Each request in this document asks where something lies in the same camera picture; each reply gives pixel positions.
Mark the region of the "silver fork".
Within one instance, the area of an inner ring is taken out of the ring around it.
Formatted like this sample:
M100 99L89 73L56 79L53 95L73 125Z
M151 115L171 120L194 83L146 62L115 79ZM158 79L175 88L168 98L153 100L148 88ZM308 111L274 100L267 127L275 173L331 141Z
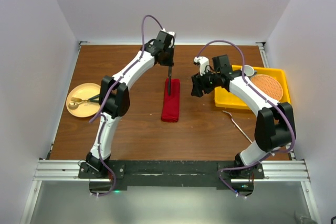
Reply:
M242 130L242 128L236 123L236 121L233 119L233 116L230 112L223 110L223 113L227 114L230 117L231 122L234 124L234 126L241 132L241 134L250 142L252 143L252 140L249 138L249 136Z

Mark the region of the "red cloth napkin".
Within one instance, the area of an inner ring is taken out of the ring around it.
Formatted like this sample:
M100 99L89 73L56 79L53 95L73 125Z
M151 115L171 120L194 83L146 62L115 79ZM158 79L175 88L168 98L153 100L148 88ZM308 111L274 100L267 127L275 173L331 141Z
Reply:
M171 80L169 93L169 79L166 79L164 87L163 109L161 120L167 123L178 122L180 116L180 80Z

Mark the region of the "silver knife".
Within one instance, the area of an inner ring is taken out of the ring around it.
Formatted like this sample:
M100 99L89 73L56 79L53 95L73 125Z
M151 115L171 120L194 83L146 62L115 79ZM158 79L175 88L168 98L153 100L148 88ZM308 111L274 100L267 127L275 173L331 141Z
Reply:
M167 84L167 91L168 95L171 95L171 83L172 83L172 66L168 68L168 84Z

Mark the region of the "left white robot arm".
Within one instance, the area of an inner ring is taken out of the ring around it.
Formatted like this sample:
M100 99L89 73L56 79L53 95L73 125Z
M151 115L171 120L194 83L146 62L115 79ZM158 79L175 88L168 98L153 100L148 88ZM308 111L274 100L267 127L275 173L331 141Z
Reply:
M145 43L136 56L118 73L103 77L100 85L97 116L100 117L95 143L86 157L86 164L97 178L108 174L113 137L121 118L130 107L129 91L135 82L157 63L168 67L166 91L171 94L172 67L176 33L161 29L156 38Z

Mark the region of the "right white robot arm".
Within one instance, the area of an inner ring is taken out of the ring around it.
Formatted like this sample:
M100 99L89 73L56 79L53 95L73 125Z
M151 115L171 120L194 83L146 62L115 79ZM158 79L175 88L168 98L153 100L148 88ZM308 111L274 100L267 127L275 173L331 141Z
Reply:
M246 178L256 163L295 142L293 109L288 102L281 103L262 92L241 69L233 70L227 55L212 61L210 67L208 58L194 58L199 72L192 76L191 95L202 97L215 88L223 88L239 97L256 116L253 142L235 157L235 175Z

